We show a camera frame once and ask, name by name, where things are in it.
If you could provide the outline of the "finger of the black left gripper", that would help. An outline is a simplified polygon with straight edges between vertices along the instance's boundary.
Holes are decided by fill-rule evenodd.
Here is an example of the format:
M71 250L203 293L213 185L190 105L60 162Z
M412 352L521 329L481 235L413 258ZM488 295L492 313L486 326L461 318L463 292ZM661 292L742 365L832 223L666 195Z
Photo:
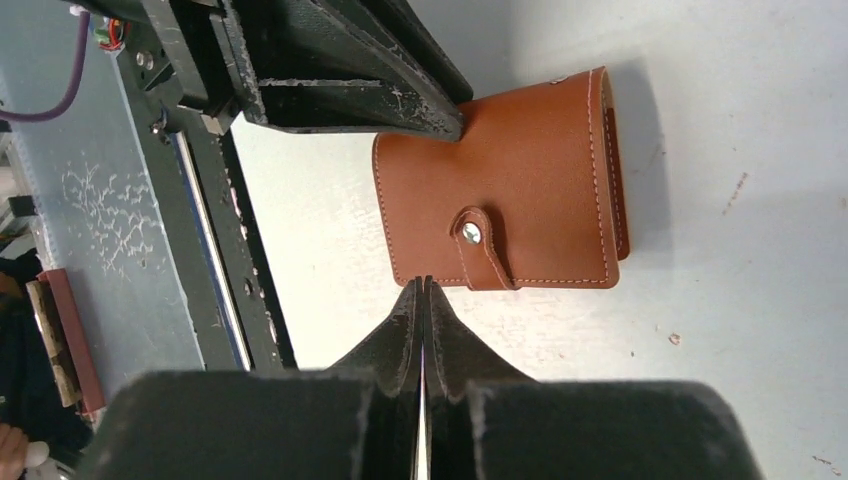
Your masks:
M398 40L455 104L474 92L456 65L406 0L362 0L364 7Z
M248 122L300 134L461 137L460 104L361 1L228 1L225 11Z

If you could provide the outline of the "brown leather card holder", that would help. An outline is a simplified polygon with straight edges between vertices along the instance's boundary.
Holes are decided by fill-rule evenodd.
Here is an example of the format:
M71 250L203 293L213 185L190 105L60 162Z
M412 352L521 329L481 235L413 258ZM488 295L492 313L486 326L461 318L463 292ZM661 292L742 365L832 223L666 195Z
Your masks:
M473 100L457 142L383 133L373 175L394 280L608 289L630 243L603 67Z

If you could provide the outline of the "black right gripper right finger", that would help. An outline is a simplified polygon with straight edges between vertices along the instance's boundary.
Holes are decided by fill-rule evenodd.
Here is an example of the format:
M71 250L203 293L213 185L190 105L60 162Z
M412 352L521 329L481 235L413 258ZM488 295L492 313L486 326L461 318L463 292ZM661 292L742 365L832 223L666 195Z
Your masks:
M454 312L442 287L423 280L422 380L425 391L428 477L475 479L471 382L530 382Z

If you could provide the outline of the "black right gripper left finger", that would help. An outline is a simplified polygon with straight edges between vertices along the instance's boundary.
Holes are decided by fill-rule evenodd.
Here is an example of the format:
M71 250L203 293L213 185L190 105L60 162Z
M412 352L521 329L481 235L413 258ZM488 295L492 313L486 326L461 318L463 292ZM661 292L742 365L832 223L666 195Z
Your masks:
M421 410L424 282L401 290L388 316L329 369L365 372L376 383L365 424L363 479L415 479Z

